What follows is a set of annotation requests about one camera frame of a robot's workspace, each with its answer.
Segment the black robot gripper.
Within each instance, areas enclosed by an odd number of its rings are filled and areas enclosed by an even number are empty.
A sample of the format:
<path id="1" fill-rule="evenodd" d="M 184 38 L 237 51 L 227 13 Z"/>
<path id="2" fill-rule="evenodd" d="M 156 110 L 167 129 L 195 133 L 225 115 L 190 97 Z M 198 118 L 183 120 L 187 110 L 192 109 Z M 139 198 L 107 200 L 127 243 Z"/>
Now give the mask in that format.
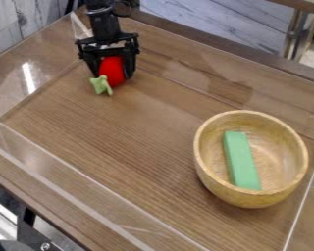
<path id="1" fill-rule="evenodd" d="M 93 36 L 77 39 L 79 56 L 84 59 L 93 77 L 99 77 L 101 57 L 121 56 L 125 78 L 130 79 L 136 70 L 136 56 L 140 54 L 139 34 L 120 32 L 111 39 L 97 40 Z"/>

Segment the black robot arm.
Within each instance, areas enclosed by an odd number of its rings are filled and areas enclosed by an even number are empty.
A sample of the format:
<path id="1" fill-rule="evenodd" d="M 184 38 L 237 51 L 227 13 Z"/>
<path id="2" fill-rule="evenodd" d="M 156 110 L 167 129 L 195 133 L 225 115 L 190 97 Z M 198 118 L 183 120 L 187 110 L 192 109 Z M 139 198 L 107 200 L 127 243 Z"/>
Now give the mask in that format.
<path id="1" fill-rule="evenodd" d="M 131 9 L 131 0 L 85 0 L 85 14 L 91 21 L 93 35 L 77 39 L 79 57 L 85 61 L 93 76 L 97 76 L 100 64 L 107 57 L 119 56 L 120 69 L 125 78 L 131 78 L 136 70 L 136 56 L 140 54 L 139 34 L 120 29 L 120 18 L 130 13 L 120 14 L 116 5 L 123 4 Z"/>

